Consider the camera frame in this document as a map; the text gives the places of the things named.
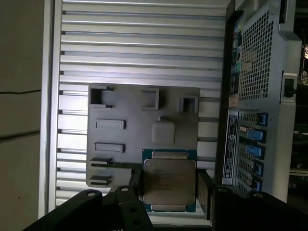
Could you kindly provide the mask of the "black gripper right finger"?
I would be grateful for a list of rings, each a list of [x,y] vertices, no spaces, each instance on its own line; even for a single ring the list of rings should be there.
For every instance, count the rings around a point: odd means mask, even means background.
[[[197,199],[213,231],[306,231],[308,216],[265,192],[240,195],[197,170]]]

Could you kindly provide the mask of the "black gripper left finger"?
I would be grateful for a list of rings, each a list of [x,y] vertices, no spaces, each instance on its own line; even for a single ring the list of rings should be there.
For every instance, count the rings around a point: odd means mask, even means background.
[[[142,169],[131,171],[128,185],[103,195],[84,190],[29,225],[27,231],[151,231],[153,225],[139,199]]]

